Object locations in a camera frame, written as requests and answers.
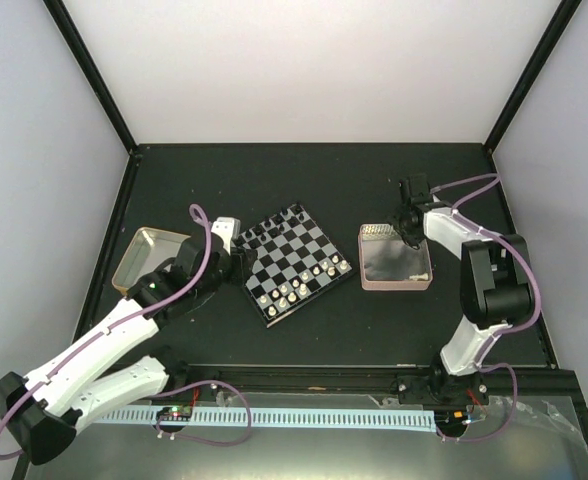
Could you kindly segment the white bishop chess piece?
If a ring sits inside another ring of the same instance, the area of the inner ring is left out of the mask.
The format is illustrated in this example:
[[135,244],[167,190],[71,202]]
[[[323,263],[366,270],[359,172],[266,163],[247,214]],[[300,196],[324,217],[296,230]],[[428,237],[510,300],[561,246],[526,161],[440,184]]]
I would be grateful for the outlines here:
[[410,281],[421,281],[421,282],[426,282],[430,280],[430,276],[428,273],[423,273],[420,275],[410,275],[409,276],[409,280]]

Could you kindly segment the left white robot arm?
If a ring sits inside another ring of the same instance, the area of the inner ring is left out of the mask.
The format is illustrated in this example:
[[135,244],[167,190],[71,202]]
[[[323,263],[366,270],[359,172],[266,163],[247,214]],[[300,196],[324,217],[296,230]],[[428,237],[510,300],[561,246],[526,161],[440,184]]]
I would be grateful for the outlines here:
[[64,352],[25,375],[9,372],[0,379],[0,431],[8,430],[20,454],[42,465],[113,410],[143,398],[176,399],[204,386],[189,383],[186,363],[167,347],[106,371],[172,320],[202,306],[221,285],[244,285],[256,259],[255,250],[221,234],[206,234],[204,245],[186,238]]

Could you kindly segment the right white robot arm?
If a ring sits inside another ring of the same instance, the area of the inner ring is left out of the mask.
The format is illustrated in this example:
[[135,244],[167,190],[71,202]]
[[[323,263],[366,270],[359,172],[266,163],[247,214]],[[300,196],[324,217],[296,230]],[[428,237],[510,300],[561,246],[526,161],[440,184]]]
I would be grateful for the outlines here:
[[406,246],[417,249],[430,240],[460,261],[462,318],[425,379],[429,395],[443,405],[459,403],[487,371],[483,361],[498,340],[529,329],[542,310],[525,239],[491,231],[460,212],[464,203],[500,183],[496,174],[467,181],[485,179],[487,185],[448,203],[436,197],[445,186],[430,186],[424,174],[406,177],[400,181],[400,205],[390,219]]

